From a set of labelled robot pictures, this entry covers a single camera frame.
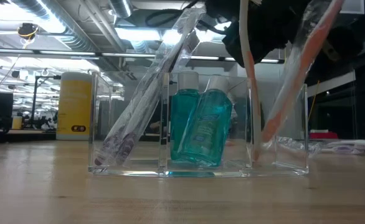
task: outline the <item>red object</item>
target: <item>red object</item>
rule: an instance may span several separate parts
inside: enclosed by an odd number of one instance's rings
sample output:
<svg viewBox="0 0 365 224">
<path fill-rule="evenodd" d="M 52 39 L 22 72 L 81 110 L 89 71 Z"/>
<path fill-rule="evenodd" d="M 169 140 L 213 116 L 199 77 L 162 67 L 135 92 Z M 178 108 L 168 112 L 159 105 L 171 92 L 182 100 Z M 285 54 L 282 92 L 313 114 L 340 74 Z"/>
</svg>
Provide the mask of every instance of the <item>red object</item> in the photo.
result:
<svg viewBox="0 0 365 224">
<path fill-rule="evenodd" d="M 338 134 L 328 133 L 310 133 L 310 139 L 338 139 Z"/>
</svg>

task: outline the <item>wooden table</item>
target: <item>wooden table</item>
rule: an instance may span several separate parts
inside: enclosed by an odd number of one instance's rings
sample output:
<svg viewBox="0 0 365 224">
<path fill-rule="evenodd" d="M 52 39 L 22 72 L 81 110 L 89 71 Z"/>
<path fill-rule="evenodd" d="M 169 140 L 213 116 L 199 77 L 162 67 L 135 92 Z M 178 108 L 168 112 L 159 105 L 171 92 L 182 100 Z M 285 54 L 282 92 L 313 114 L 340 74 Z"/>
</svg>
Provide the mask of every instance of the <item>wooden table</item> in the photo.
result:
<svg viewBox="0 0 365 224">
<path fill-rule="evenodd" d="M 85 142 L 0 144 L 0 223 L 365 223 L 365 155 L 308 177 L 160 179 L 87 173 Z"/>
</svg>

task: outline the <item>clear acrylic organizer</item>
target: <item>clear acrylic organizer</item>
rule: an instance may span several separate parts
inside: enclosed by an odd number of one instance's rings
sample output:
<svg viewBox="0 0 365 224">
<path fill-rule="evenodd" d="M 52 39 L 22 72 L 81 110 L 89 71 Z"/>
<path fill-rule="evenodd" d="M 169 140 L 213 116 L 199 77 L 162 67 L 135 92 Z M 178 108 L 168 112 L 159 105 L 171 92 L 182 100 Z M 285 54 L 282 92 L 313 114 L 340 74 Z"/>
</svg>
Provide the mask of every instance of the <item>clear acrylic organizer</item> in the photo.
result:
<svg viewBox="0 0 365 224">
<path fill-rule="evenodd" d="M 294 110 L 289 115 L 275 144 L 252 156 L 252 117 L 246 77 L 228 77 L 228 97 L 233 104 L 229 135 L 219 167 L 201 167 L 190 162 L 174 161 L 170 156 L 171 98 L 178 90 L 179 74 L 163 75 L 159 103 L 146 131 L 122 166 L 95 165 L 95 151 L 100 149 L 109 130 L 127 107 L 144 73 L 93 73 L 92 115 L 88 171 L 96 175 L 136 175 L 155 177 L 254 177 L 305 175 L 308 173 L 307 96 L 303 87 Z M 212 75 L 199 75 L 203 93 Z M 258 88 L 276 89 L 277 83 L 258 83 Z M 259 94 L 262 116 L 267 117 L 275 93 Z"/>
</svg>

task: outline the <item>bottle cap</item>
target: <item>bottle cap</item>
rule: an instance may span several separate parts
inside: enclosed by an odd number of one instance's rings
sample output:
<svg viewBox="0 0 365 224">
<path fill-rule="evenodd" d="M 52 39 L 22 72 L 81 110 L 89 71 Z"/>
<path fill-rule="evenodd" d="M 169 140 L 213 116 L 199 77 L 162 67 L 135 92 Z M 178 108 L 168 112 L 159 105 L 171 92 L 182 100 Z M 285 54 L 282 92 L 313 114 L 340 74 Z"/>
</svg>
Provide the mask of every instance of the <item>bottle cap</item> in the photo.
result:
<svg viewBox="0 0 365 224">
<path fill-rule="evenodd" d="M 178 89 L 199 89 L 199 74 L 197 72 L 181 72 L 178 74 Z"/>
<path fill-rule="evenodd" d="M 211 76 L 209 83 L 207 84 L 206 91 L 211 89 L 218 89 L 225 94 L 228 93 L 229 81 L 228 78 L 222 75 Z"/>
</svg>

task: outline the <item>mouthwash bottle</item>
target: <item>mouthwash bottle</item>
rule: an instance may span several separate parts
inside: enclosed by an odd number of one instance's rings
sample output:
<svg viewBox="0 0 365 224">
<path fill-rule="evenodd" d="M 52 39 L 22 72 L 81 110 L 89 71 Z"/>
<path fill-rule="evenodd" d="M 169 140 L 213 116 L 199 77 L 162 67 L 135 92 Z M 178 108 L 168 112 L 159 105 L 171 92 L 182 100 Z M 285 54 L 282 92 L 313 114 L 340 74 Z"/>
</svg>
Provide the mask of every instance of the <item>mouthwash bottle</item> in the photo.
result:
<svg viewBox="0 0 365 224">
<path fill-rule="evenodd" d="M 171 147 L 172 160 L 179 159 L 178 147 L 187 126 L 188 118 L 196 109 L 199 100 L 199 74 L 183 72 L 178 74 L 178 92 L 171 100 Z"/>
<path fill-rule="evenodd" d="M 228 88 L 227 77 L 214 75 L 209 80 L 188 122 L 179 150 L 182 159 L 206 167 L 220 165 L 232 111 Z"/>
</svg>

